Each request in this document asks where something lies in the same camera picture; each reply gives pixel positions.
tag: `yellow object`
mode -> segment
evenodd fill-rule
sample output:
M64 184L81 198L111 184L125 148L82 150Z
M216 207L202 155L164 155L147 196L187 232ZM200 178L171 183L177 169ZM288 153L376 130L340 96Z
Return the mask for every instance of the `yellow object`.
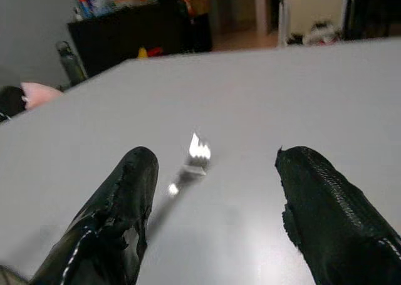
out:
M146 49L144 47L139 48L137 58L147 58L147 57L148 57L148 53L146 52Z

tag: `white table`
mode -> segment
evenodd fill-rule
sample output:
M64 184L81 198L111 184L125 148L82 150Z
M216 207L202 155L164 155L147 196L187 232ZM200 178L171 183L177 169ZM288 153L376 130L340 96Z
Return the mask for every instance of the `white table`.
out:
M401 40L128 61L0 126L0 260L31 276L130 148L154 212L192 131L213 166L150 242L138 283L313 284L287 238L277 149L316 149L401 232Z

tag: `gray bottle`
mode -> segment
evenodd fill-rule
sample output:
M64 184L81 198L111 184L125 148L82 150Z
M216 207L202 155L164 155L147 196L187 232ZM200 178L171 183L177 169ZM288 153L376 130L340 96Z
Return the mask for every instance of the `gray bottle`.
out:
M85 81L86 76L81 68L78 58L72 52L70 45L67 42L62 41L56 44L56 48L60 54L61 64L70 79L71 86L75 86L82 81Z

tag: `gray wall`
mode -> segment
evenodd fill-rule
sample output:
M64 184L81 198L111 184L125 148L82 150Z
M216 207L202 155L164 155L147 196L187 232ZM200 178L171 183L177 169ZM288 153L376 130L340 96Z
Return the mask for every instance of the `gray wall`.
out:
M57 41L69 41L66 24L75 0L0 0L0 66L21 79L51 86L68 78L59 62Z

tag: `floor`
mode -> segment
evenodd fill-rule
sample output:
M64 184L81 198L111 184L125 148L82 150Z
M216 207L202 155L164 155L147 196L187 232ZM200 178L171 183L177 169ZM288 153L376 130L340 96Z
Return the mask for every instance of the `floor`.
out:
M278 33L260 36L255 30L239 31L213 37L213 51L265 49L277 47Z

